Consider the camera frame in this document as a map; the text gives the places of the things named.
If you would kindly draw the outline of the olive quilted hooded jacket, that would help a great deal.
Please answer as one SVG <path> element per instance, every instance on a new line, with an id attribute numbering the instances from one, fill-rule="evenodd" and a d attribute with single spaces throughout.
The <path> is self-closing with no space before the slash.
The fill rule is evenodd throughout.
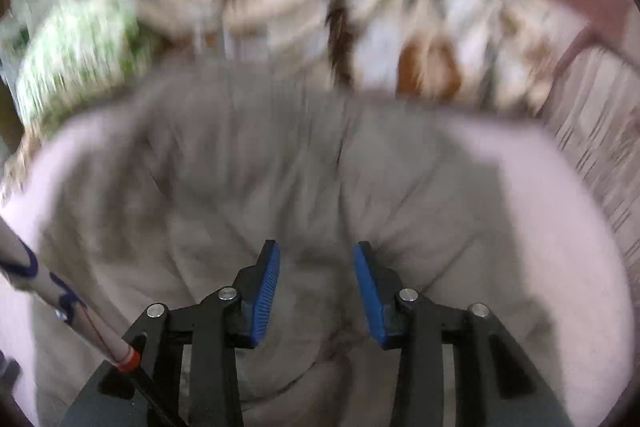
<path id="1" fill-rule="evenodd" d="M 397 360 L 367 335 L 360 241 L 438 303 L 486 303 L 562 387 L 497 165 L 421 106 L 192 64 L 154 72 L 50 150 L 68 171 L 38 253 L 119 331 L 154 301 L 197 303 L 280 244 L 266 339 L 239 356 L 247 425 L 387 424 Z"/>

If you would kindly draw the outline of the green white patterned pillow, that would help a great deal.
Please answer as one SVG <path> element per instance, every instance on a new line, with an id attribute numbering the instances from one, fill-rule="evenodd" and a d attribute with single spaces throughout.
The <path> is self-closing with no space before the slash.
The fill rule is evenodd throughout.
<path id="1" fill-rule="evenodd" d="M 146 73 L 160 36 L 120 0 L 62 0 L 30 39 L 15 85 L 27 129 L 50 135 L 86 103 Z"/>

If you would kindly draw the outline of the cream leaf print blanket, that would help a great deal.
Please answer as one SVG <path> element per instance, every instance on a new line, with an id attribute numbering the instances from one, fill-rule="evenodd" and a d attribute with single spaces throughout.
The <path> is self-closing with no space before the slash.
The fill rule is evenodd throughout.
<path id="1" fill-rule="evenodd" d="M 326 89 L 537 115 L 567 42 L 550 0 L 124 0 L 175 43 Z"/>

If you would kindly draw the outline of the pink quilted mattress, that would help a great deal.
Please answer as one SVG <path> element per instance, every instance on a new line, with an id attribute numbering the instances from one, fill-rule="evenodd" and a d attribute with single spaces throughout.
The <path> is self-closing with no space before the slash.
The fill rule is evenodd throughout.
<path id="1" fill-rule="evenodd" d="M 575 425 L 600 424 L 629 381 L 634 344 L 626 272 L 608 225 L 536 126 L 441 117 L 473 156 L 497 165 L 526 291 L 548 313 L 559 350 L 562 387 L 553 390 Z M 55 184 L 68 171 L 66 159 L 51 152 L 53 143 L 25 192 L 1 210 L 37 253 Z"/>

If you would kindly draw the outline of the striped floral back cushion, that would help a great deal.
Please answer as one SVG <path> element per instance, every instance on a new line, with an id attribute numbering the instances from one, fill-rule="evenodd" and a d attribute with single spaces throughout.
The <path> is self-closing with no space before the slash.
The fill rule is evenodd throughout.
<path id="1" fill-rule="evenodd" d="M 542 119 L 601 207 L 639 300 L 639 67 L 604 46 L 577 52 Z"/>

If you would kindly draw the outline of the pink red sofa backrest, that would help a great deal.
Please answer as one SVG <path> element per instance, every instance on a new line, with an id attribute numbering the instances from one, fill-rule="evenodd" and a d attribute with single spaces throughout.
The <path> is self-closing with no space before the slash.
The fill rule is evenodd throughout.
<path id="1" fill-rule="evenodd" d="M 552 1 L 580 19 L 580 42 L 606 46 L 639 66 L 639 8 L 634 0 Z"/>

